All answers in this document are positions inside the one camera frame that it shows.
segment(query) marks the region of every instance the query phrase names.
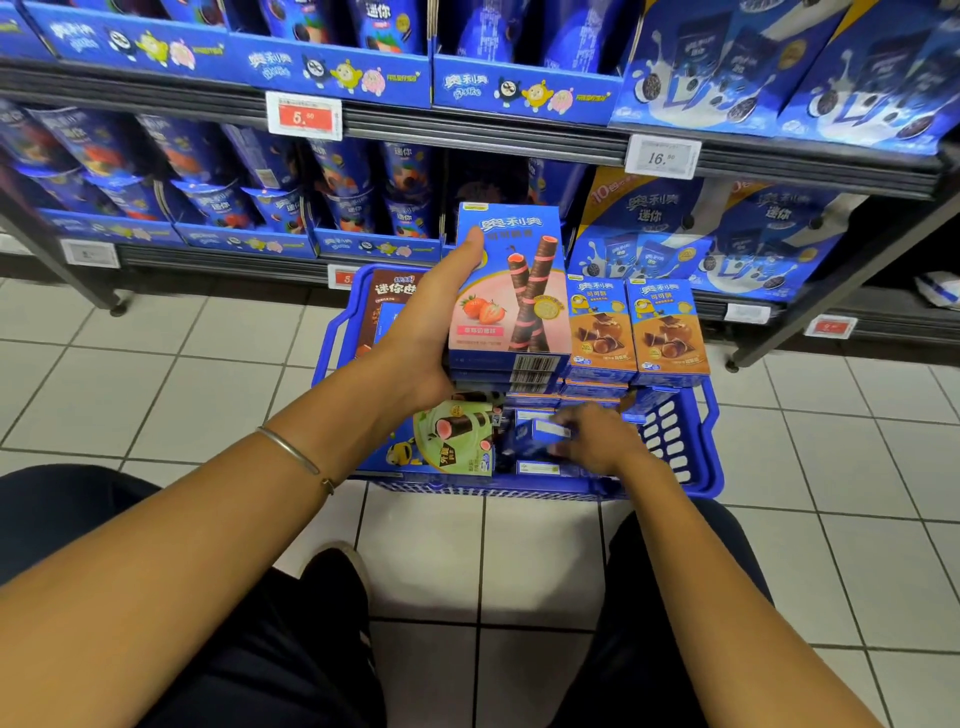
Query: cartoon character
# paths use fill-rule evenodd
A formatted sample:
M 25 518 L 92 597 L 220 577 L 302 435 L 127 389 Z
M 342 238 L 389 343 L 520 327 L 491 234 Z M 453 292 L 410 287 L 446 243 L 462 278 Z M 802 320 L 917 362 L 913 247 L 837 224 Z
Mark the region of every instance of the cartoon character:
M 497 90 L 493 92 L 493 98 L 502 99 L 503 108 L 509 109 L 510 103 L 516 101 L 516 97 L 520 95 L 520 81 L 508 81 L 501 76 L 496 84 Z
M 553 91 L 546 87 L 546 80 L 541 81 L 539 84 L 533 84 L 529 88 L 520 91 L 523 94 L 523 98 L 526 99 L 524 106 L 530 107 L 534 110 L 534 113 L 540 110 L 540 107 L 546 104 L 550 97 L 553 96 Z
M 164 68 L 167 67 L 170 45 L 162 40 L 157 40 L 150 31 L 146 31 L 140 36 L 140 40 L 136 42 L 136 47 L 147 54 L 147 58 L 151 61 L 156 61 Z
M 326 81 L 326 65 L 320 59 L 303 56 L 303 78 L 312 81 L 317 88 L 323 88 Z
M 337 80 L 337 85 L 340 88 L 345 88 L 348 93 L 353 93 L 357 84 L 360 83 L 360 79 L 363 78 L 363 71 L 354 68 L 347 60 L 330 71 L 330 75 Z
M 379 69 L 371 68 L 369 71 L 364 73 L 363 83 L 360 84 L 360 87 L 368 93 L 379 97 L 385 90 L 387 90 L 387 81 L 383 78 L 383 74 L 380 73 Z

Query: oreo wafer roll box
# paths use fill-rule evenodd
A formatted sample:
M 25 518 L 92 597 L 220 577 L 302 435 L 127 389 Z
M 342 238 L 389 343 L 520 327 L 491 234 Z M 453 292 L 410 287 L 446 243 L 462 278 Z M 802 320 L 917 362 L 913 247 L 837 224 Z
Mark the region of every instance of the oreo wafer roll box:
M 710 376 L 707 347 L 687 281 L 630 280 L 627 302 L 638 369 L 633 384 L 695 387 Z
M 570 355 L 566 279 L 555 207 L 461 203 L 457 244 L 484 255 L 450 322 L 452 369 L 552 373 Z

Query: bracelet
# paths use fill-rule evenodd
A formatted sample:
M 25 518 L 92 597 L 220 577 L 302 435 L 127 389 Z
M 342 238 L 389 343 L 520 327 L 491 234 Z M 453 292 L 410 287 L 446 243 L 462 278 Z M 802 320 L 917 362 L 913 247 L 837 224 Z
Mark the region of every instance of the bracelet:
M 304 455 L 302 452 L 300 452 L 298 449 L 296 449 L 294 446 L 292 446 L 282 437 L 277 435 L 275 432 L 273 432 L 270 429 L 267 429 L 266 427 L 258 427 L 256 431 L 262 435 L 266 435 L 269 439 L 273 440 L 275 443 L 277 443 L 279 446 L 285 449 L 290 455 L 294 457 L 294 459 L 296 459 L 301 465 L 303 465 L 306 468 L 308 473 L 310 473 L 311 475 L 320 474 L 320 468 L 314 465 L 312 460 L 310 460 L 306 455 Z M 321 485 L 326 486 L 326 489 L 329 491 L 329 495 L 332 496 L 333 489 L 335 487 L 333 485 L 333 481 L 330 480 L 330 478 L 325 477 L 320 481 L 320 483 Z

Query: leg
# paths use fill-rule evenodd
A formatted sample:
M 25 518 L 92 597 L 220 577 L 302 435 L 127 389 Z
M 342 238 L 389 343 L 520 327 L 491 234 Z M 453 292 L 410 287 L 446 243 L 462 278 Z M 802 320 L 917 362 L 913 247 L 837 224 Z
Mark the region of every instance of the leg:
M 697 509 L 763 595 L 773 601 L 750 544 L 733 514 L 713 500 Z M 670 723 L 703 726 L 693 686 L 673 637 L 636 515 L 610 544 L 607 594 L 589 652 L 566 693 L 553 728 L 623 724 L 642 710 Z

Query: store shelf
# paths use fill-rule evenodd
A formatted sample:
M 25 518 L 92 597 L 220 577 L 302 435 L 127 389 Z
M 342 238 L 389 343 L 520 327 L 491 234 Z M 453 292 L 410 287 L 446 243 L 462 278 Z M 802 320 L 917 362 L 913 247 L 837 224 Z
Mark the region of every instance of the store shelf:
M 21 102 L 170 114 L 266 128 L 264 91 L 80 63 L 0 59 L 0 96 Z M 697 174 L 797 183 L 861 194 L 930 199 L 960 157 L 877 152 L 841 144 L 679 132 L 661 127 L 601 128 L 456 109 L 406 109 L 344 102 L 348 134 L 451 149 L 622 165 L 631 133 L 703 142 Z

